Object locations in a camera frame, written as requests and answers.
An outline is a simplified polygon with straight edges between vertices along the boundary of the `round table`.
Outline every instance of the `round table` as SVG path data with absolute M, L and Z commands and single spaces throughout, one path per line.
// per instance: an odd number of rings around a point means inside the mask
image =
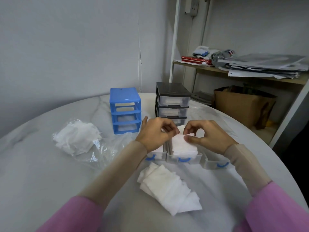
M 142 116 L 154 117 L 155 94 L 140 93 L 140 97 Z M 193 105 L 203 106 L 190 101 Z M 238 121 L 220 114 L 272 180 L 309 211 L 295 180 L 269 146 Z M 1 231 L 34 231 L 97 174 L 52 142 L 52 134 L 72 118 L 92 122 L 103 137 L 114 135 L 109 95 L 105 95 L 49 111 L 0 139 Z M 244 218 L 251 196 L 234 167 L 205 170 L 199 164 L 164 163 L 197 192 L 203 207 L 172 217 L 139 189 L 137 177 L 147 164 L 139 166 L 110 202 L 102 231 L 231 231 Z

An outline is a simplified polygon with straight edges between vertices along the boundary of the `drawer handle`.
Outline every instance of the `drawer handle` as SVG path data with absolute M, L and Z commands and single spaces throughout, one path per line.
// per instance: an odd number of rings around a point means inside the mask
M 217 167 L 218 167 L 218 168 L 224 168 L 224 167 L 226 167 L 226 166 L 228 166 L 228 165 L 229 165 L 229 162 L 227 162 L 227 163 L 224 164 L 224 165 L 220 165 L 220 164 L 217 163 Z
M 183 163 L 185 163 L 185 162 L 189 162 L 191 160 L 191 158 L 189 157 L 189 158 L 187 158 L 187 159 L 182 159 L 182 158 L 178 158 L 178 161 L 180 161 L 180 162 L 183 162 Z
M 155 154 L 153 154 L 152 157 L 147 157 L 147 158 L 146 158 L 147 161 L 151 161 L 151 160 L 154 160 L 154 159 L 155 159 Z

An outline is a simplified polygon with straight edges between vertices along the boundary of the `pink shirt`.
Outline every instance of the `pink shirt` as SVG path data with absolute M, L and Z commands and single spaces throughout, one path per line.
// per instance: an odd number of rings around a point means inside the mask
M 89 199 L 75 196 L 63 205 L 37 232 L 95 232 L 103 210 Z M 309 214 L 276 183 L 265 186 L 252 199 L 245 220 L 236 232 L 309 231 Z

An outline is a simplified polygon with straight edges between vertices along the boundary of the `blue organizer top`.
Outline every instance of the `blue organizer top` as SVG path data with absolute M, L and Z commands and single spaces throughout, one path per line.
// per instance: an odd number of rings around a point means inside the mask
M 110 103 L 133 103 L 141 101 L 141 98 L 134 87 L 111 88 L 110 94 Z

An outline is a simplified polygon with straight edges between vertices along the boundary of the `white outlet box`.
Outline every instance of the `white outlet box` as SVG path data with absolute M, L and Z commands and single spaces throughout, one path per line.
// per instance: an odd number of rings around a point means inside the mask
M 196 16 L 199 2 L 199 0 L 187 0 L 185 13 L 191 16 Z

